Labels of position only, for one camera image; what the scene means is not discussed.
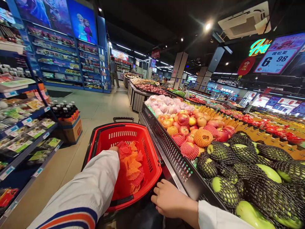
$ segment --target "white sleeve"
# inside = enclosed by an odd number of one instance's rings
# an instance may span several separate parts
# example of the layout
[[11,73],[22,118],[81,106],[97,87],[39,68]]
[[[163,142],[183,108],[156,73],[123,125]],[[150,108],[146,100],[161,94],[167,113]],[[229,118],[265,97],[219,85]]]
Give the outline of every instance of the white sleeve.
[[198,223],[200,229],[254,229],[237,216],[204,200],[198,202]]
[[91,228],[91,219],[96,224],[110,205],[119,169],[118,153],[103,150],[89,161],[81,173],[53,195],[28,228],[40,228],[47,224],[54,226],[58,223],[83,228],[84,221]]

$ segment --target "cartoon character poster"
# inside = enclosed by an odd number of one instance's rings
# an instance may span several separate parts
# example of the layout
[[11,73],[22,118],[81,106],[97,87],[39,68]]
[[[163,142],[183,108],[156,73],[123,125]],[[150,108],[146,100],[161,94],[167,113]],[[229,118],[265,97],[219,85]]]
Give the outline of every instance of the cartoon character poster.
[[74,0],[68,0],[68,5],[75,37],[83,41],[97,44],[93,10]]
[[73,35],[66,0],[15,0],[20,16],[35,24]]

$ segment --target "floor mat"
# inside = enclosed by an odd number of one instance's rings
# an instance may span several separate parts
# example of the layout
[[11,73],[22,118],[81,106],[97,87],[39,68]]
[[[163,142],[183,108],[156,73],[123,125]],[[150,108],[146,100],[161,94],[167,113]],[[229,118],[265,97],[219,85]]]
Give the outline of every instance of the floor mat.
[[54,98],[63,97],[64,98],[64,97],[72,94],[72,92],[48,90],[48,94],[50,97],[54,97]]

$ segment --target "floor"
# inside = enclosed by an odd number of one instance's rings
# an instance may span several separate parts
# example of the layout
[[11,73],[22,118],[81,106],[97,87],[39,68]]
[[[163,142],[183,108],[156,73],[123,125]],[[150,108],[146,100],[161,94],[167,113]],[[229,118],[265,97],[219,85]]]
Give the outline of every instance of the floor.
[[52,100],[75,101],[80,111],[83,133],[76,145],[57,151],[0,229],[27,228],[52,195],[80,172],[95,127],[113,122],[113,117],[133,117],[138,122],[138,114],[130,107],[127,89],[122,81],[119,83],[121,87],[115,87],[111,94],[47,87],[49,90],[73,92],[65,98]]

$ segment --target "orange stripe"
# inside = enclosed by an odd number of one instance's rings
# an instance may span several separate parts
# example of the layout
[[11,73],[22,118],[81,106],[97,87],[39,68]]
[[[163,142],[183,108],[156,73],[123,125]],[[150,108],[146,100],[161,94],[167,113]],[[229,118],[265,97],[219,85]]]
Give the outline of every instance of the orange stripe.
[[55,220],[47,223],[46,225],[42,226],[40,229],[47,229],[47,228],[55,226],[57,224],[64,223],[66,221],[73,221],[73,220],[74,221],[79,221],[79,220],[85,221],[89,225],[89,229],[94,229],[94,227],[95,227],[95,222],[90,215],[84,214],[84,213],[74,213],[72,215],[67,215],[67,216],[63,216],[59,219],[55,219]]

